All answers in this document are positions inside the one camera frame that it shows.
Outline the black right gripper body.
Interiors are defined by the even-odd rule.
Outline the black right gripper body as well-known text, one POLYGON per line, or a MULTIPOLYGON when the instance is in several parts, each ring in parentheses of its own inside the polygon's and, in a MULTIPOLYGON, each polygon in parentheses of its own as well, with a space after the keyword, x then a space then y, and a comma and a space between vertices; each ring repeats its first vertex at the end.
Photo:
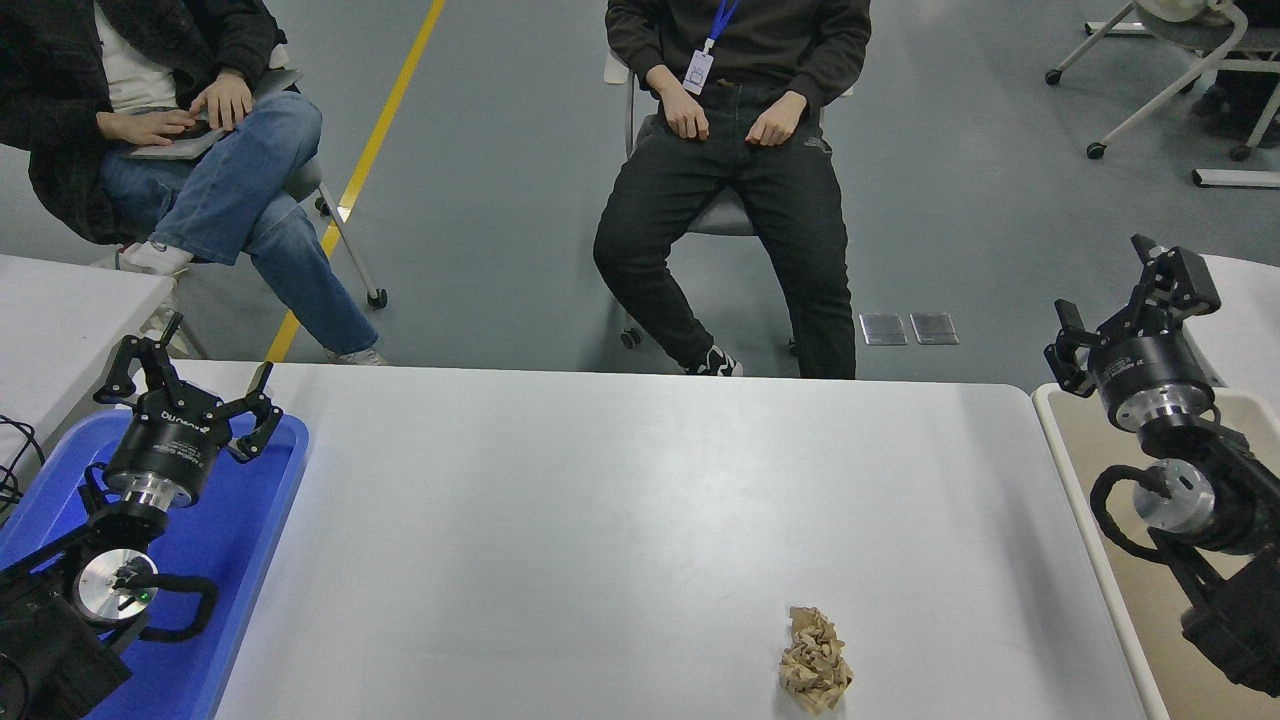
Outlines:
POLYGON ((1197 411, 1213 404, 1213 389, 1188 341, 1174 333, 1128 337, 1091 350, 1091 377, 1110 411, 1148 391, 1171 386, 1197 411))

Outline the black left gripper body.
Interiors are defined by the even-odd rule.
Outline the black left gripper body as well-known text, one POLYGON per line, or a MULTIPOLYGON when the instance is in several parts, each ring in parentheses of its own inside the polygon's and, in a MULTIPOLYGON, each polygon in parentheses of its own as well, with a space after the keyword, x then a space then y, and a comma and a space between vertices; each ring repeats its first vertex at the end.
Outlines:
POLYGON ((209 420, 221 400, 195 386, 178 398, 165 389, 141 395, 122 442, 105 469, 105 482, 116 492, 132 477, 157 477, 178 484, 183 495, 201 495, 218 455, 230 441, 227 419, 209 420))

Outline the person's right hand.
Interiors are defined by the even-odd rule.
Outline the person's right hand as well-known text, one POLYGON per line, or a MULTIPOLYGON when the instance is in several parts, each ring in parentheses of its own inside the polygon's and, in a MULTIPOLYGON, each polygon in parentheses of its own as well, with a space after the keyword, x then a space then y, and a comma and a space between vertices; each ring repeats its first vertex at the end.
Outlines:
POLYGON ((179 109, 140 114, 97 111, 95 120, 105 140, 137 147, 169 146, 197 122, 192 113, 179 109))
POLYGON ((710 124, 698 100, 682 86, 659 92, 667 126, 672 132, 687 141, 709 138, 710 124))

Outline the person's left hand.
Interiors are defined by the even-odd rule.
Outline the person's left hand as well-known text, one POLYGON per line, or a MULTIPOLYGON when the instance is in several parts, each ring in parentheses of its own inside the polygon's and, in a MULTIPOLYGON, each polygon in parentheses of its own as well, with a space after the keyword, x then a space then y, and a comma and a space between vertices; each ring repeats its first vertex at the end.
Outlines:
POLYGON ((232 68, 201 91, 189 106, 193 118, 202 117, 211 129, 233 132, 253 110, 253 94, 244 76, 232 68))
POLYGON ((751 124, 745 142, 758 147, 777 147, 795 133, 806 110, 806 99, 787 90, 772 102, 751 124))

